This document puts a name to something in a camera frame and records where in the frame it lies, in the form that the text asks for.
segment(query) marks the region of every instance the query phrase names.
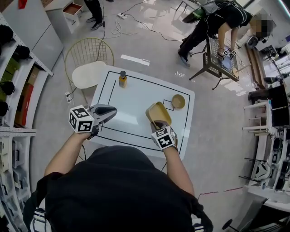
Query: sneaker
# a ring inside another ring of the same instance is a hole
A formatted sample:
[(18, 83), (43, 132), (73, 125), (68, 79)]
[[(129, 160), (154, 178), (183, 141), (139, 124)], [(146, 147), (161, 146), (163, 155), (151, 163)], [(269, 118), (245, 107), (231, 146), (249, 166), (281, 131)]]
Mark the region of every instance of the sneaker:
[[(180, 49), (178, 49), (178, 51), (179, 51), (179, 50), (180, 50)], [(189, 51), (189, 52), (188, 52), (188, 54), (189, 54), (189, 55), (192, 55), (192, 54), (193, 54), (193, 52), (192, 52), (192, 51)]]
[(96, 19), (94, 17), (91, 17), (89, 19), (87, 19), (87, 23), (91, 23), (91, 22), (94, 22), (96, 21)]
[(91, 30), (97, 30), (99, 27), (101, 27), (101, 26), (103, 26), (103, 22), (101, 22), (101, 23), (95, 23), (92, 27), (91, 27)]
[(189, 60), (184, 58), (183, 56), (180, 56), (178, 54), (178, 57), (181, 59), (181, 61), (187, 66), (187, 67), (190, 67), (190, 63), (189, 63)]

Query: black pants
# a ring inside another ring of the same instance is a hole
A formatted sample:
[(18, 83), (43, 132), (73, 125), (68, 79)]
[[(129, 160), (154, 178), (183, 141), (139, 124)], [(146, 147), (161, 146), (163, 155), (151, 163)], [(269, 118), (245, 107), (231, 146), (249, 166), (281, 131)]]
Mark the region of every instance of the black pants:
[(187, 58), (188, 53), (190, 50), (198, 46), (202, 41), (206, 40), (208, 37), (207, 35), (208, 25), (204, 20), (200, 20), (199, 23), (196, 25), (194, 31), (183, 40), (182, 44), (180, 45), (179, 55)]
[(92, 16), (96, 19), (96, 23), (103, 21), (102, 9), (99, 0), (84, 0)]

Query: black t-shirt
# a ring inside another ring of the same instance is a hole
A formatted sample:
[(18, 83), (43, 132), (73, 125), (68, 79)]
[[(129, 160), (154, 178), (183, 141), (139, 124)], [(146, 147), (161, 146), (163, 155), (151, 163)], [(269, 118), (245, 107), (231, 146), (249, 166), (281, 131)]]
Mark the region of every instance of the black t-shirt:
[(231, 29), (247, 26), (252, 15), (236, 6), (226, 6), (208, 16), (209, 31), (212, 34), (218, 33), (218, 29), (227, 23)]
[(197, 199), (133, 147), (97, 149), (67, 174), (43, 177), (25, 205), (27, 227), (44, 196), (46, 218), (57, 232), (187, 232), (191, 214), (202, 219), (206, 232), (213, 230)]

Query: red object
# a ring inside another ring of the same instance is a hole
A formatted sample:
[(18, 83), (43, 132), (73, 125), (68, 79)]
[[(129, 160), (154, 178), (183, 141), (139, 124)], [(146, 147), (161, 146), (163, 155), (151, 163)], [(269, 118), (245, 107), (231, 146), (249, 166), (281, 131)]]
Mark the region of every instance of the red object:
[(26, 7), (27, 0), (19, 0), (18, 1), (18, 8), (24, 9)]

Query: black object on shelf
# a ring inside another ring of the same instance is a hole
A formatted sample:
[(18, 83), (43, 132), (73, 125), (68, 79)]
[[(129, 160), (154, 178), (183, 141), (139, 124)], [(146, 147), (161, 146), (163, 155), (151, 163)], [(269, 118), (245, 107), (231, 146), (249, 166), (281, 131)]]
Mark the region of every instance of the black object on shelf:
[(280, 139), (279, 138), (275, 138), (274, 139), (274, 146), (273, 149), (278, 149), (280, 146)]
[(0, 25), (0, 44), (9, 43), (13, 38), (13, 30), (5, 25)]
[(8, 104), (4, 101), (0, 101), (0, 116), (5, 116), (5, 114), (7, 113), (9, 107)]
[(13, 54), (13, 57), (16, 60), (20, 60), (20, 59), (26, 60), (29, 58), (29, 55), (30, 55), (30, 49), (28, 47), (18, 45)]
[(15, 90), (13, 82), (1, 82), (0, 87), (6, 95), (11, 95)]

